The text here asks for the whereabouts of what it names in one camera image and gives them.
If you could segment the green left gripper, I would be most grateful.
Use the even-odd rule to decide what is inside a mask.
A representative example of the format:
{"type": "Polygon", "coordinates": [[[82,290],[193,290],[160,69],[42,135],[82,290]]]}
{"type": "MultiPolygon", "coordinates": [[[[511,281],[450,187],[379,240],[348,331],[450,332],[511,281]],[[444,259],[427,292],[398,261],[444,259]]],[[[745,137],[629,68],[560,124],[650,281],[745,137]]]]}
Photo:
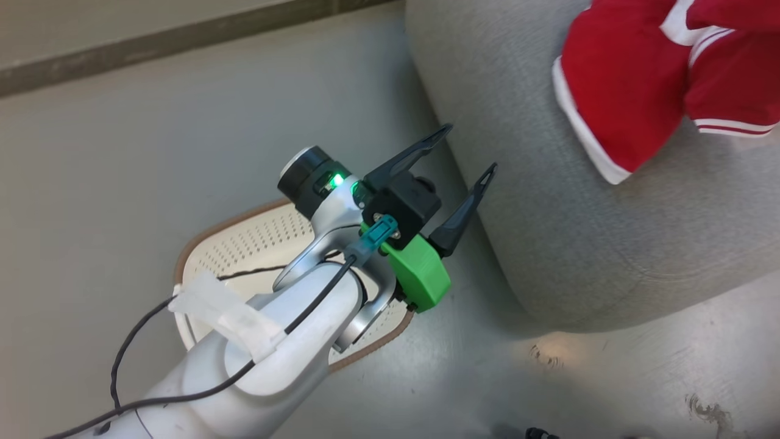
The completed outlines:
{"type": "MultiPolygon", "coordinates": [[[[435,133],[376,167],[365,175],[365,186],[371,191],[387,187],[401,173],[410,171],[419,159],[429,155],[452,128],[451,123],[445,123],[435,133]]],[[[456,250],[485,192],[495,178],[497,168],[498,164],[493,162],[485,170],[446,222],[430,233],[430,244],[423,235],[418,234],[402,250],[393,248],[389,241],[379,247],[379,250],[386,254],[385,258],[406,296],[404,303],[408,309],[423,313],[433,309],[445,297],[452,282],[441,257],[450,257],[456,250]]]]}

